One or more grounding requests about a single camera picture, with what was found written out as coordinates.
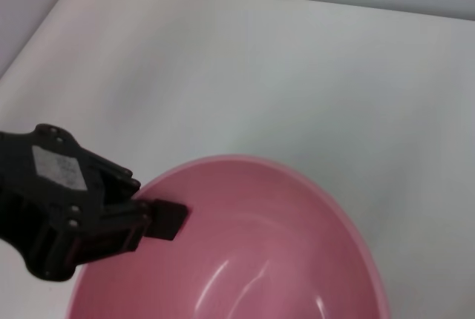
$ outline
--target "plastic bowl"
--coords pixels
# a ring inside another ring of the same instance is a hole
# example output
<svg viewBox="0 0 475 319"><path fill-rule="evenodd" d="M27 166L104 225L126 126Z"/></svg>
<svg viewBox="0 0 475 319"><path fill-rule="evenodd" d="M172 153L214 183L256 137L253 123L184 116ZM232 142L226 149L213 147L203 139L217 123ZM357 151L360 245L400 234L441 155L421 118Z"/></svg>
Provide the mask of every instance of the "plastic bowl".
<svg viewBox="0 0 475 319"><path fill-rule="evenodd" d="M182 165L137 198L185 203L174 241L87 265L69 319L386 319L376 267L344 212L291 169L224 156Z"/></svg>

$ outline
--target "sticker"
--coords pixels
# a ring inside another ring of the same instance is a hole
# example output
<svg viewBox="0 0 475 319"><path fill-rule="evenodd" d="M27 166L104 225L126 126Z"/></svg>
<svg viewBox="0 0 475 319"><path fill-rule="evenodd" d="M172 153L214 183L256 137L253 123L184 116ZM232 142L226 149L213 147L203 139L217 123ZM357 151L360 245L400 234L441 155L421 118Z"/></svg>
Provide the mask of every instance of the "sticker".
<svg viewBox="0 0 475 319"><path fill-rule="evenodd" d="M75 191L88 190L76 158L55 154L36 145L32 149L36 173L40 177Z"/></svg>

